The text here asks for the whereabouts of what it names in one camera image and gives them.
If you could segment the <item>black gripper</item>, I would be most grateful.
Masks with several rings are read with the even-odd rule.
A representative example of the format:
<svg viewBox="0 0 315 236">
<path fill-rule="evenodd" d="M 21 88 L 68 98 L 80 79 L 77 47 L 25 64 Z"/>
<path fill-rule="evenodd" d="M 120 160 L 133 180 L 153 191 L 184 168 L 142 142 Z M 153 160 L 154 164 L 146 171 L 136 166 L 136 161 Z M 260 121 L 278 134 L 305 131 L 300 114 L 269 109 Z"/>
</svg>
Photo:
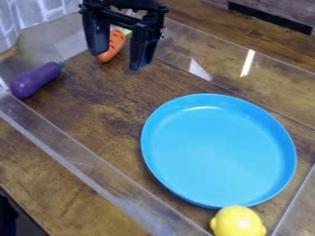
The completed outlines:
<svg viewBox="0 0 315 236">
<path fill-rule="evenodd" d="M 162 35 L 168 7 L 157 0 L 82 0 L 86 48 L 97 56 L 108 50 L 109 25 L 132 29 L 129 68 L 136 71 L 150 63 Z"/>
</svg>

